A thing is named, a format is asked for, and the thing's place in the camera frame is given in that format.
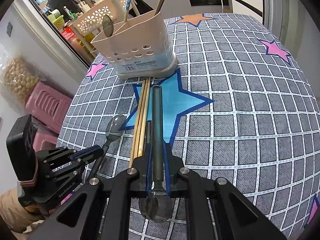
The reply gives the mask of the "person left hand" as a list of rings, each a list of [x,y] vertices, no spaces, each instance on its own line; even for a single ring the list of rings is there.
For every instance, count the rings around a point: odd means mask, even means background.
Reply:
[[[27,236],[28,229],[42,223],[45,218],[36,206],[23,207],[18,201],[17,189],[1,194],[1,218],[15,236]]]

